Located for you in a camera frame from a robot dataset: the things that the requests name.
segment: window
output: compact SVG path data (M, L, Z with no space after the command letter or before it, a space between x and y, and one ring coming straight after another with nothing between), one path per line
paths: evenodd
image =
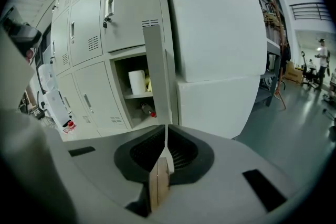
M50 50L50 35L51 35L51 25L49 25L47 30L44 32L42 36L41 44L38 47L36 56L35 56L36 73L37 73L38 83L40 84L41 89L42 89L42 86L40 82L40 76L38 74L38 68L44 63L50 63L50 59L48 62L44 61L44 59L46 59L47 48L49 48Z

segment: paper towel roll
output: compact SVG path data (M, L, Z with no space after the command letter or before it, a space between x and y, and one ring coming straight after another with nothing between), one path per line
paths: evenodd
M128 72L128 76L130 78L133 94L142 94L146 92L145 72L143 70Z

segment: gray floor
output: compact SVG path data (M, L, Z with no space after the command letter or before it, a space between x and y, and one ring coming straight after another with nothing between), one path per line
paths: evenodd
M326 93L307 91L286 81L282 91L287 109L273 98L271 106L254 110L241 135L236 137L278 166L298 187L312 182L335 147L331 116L336 110L322 100Z

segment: railing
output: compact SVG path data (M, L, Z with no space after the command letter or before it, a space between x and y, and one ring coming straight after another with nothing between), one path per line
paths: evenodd
M294 19L330 20L332 18L323 2L308 2L289 5L292 8Z

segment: cardboard box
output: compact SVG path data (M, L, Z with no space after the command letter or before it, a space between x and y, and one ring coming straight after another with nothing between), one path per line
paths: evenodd
M296 83L301 83L303 80L303 71L295 69L294 64L292 62L289 62L286 65L285 78L295 81Z

